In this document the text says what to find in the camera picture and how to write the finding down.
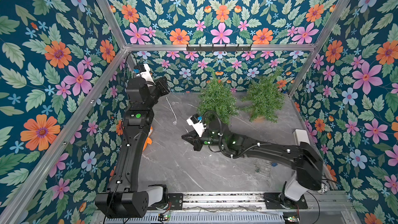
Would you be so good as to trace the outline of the clear battery box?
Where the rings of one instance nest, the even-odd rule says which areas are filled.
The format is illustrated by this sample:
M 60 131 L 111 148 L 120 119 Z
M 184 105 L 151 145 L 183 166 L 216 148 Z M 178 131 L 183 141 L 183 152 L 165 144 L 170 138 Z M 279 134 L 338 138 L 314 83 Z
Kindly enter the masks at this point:
M 269 177 L 271 175 L 271 163 L 265 160 L 256 161 L 254 163 L 255 173 L 261 177 Z

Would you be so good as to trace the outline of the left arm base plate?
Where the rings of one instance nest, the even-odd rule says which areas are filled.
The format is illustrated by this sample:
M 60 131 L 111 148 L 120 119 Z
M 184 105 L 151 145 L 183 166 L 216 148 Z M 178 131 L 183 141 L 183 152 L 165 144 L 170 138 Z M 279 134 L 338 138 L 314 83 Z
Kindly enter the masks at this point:
M 184 194 L 182 193 L 168 193 L 164 195 L 164 200 L 166 202 L 166 206 L 163 208 L 164 210 L 182 210 L 183 208 L 183 198 Z

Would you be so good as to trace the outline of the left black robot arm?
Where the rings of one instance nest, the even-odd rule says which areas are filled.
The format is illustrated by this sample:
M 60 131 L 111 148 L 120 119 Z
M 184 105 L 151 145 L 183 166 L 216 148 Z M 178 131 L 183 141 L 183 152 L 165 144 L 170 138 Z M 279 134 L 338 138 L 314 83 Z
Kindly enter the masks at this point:
M 97 194 L 96 207 L 111 218 L 142 218 L 151 206 L 167 202 L 167 187 L 151 185 L 138 189 L 141 157 L 154 118 L 153 107 L 169 94 L 167 79 L 154 82 L 137 77 L 129 81 L 126 92 L 130 108 L 122 119 L 123 138 L 114 175 L 106 189 Z

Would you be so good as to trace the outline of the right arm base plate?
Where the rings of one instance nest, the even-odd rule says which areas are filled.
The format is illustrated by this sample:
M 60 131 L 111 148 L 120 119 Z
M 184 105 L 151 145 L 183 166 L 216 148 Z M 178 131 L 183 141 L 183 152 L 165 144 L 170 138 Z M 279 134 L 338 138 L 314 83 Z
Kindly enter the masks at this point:
M 304 195 L 298 201 L 288 198 L 282 200 L 279 192 L 266 192 L 263 194 L 264 202 L 267 209 L 308 209 L 308 205 Z

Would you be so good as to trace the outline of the green christmas tree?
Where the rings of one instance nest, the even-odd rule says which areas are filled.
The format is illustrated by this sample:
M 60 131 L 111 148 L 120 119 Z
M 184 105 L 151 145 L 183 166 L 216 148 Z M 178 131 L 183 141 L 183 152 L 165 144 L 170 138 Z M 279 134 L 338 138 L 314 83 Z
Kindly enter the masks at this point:
M 285 96 L 278 90 L 276 84 L 281 72 L 281 69 L 277 69 L 272 74 L 261 76 L 257 82 L 249 86 L 241 101 L 247 102 L 242 110 L 249 115 L 250 122 L 264 119 L 277 123 L 276 112 L 282 110 L 285 104 Z
M 224 124 L 230 124 L 231 118 L 238 115 L 237 99 L 230 88 L 215 72 L 212 73 L 209 83 L 199 95 L 198 113 L 205 116 L 205 123 L 216 120 L 217 116 Z

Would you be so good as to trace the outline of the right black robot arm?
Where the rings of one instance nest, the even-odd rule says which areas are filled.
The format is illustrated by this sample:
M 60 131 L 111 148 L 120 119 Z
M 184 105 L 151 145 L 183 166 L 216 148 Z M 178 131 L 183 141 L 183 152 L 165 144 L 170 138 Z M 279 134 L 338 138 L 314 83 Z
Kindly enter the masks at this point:
M 218 151 L 230 159 L 243 157 L 257 158 L 282 164 L 293 170 L 292 177 L 283 185 L 278 195 L 278 202 L 285 205 L 295 204 L 301 197 L 311 191 L 322 189 L 323 160 L 309 142 L 307 132 L 296 129 L 294 137 L 297 145 L 274 144 L 258 141 L 249 136 L 233 133 L 224 123 L 213 121 L 209 126 L 201 121 L 189 122 L 193 131 L 182 135 L 182 139 L 191 145 L 195 151 L 202 147 L 217 146 Z

